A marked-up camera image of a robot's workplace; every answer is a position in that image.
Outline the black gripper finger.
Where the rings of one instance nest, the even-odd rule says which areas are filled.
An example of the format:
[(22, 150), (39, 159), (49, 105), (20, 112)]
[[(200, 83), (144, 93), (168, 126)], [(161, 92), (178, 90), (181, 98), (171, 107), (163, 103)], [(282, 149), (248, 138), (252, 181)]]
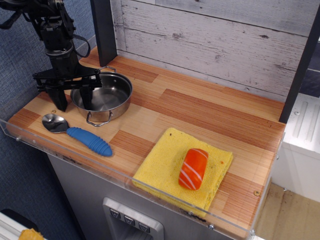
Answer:
[(93, 90), (89, 86), (83, 86), (79, 89), (83, 103), (83, 108), (90, 110), (92, 108)]
[(54, 105), (61, 111), (65, 112), (68, 106), (67, 98), (63, 89), (49, 88), (47, 93)]

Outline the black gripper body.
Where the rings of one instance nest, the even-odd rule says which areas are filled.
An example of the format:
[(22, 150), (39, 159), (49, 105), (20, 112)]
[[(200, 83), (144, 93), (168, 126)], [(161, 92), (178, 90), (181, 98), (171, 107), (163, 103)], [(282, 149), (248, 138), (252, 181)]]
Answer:
[(52, 68), (32, 75), (39, 91), (72, 90), (82, 87), (93, 90), (102, 86), (101, 71), (81, 65), (77, 53), (72, 49), (47, 50), (45, 53), (49, 57)]

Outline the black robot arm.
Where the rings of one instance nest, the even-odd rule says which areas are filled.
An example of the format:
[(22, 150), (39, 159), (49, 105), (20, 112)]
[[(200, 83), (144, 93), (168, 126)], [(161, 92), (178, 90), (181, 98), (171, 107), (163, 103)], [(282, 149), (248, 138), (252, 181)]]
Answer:
[(51, 69), (35, 73), (40, 92), (46, 92), (55, 106), (65, 111), (65, 90), (80, 91), (84, 107), (92, 106), (93, 90), (102, 86), (100, 70), (80, 64), (74, 39), (74, 21), (68, 15), (61, 0), (30, 0), (24, 8), (36, 33), (44, 43), (44, 52), (49, 57)]

